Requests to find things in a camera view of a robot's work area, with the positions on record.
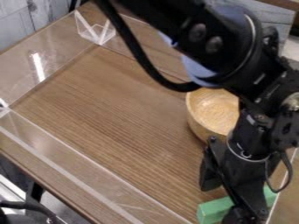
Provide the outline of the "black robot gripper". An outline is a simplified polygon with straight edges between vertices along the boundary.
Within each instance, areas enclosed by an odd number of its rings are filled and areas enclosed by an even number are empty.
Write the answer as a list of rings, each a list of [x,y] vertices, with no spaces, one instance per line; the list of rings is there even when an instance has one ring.
[[[265,224],[269,218],[265,186],[281,193],[291,182],[289,139],[282,137],[211,136],[201,163],[205,192],[225,187],[234,206],[221,224]]]

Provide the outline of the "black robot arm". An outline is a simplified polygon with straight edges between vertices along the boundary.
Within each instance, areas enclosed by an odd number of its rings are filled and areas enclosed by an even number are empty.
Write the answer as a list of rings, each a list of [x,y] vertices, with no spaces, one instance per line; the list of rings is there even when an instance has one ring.
[[[290,165],[299,146],[299,70],[278,54],[277,28],[265,28],[241,6],[205,0],[118,0],[185,56],[191,80],[178,90],[225,88],[239,98],[227,139],[211,137],[201,165],[201,188],[223,187],[233,205],[223,224],[263,224],[270,178]]]

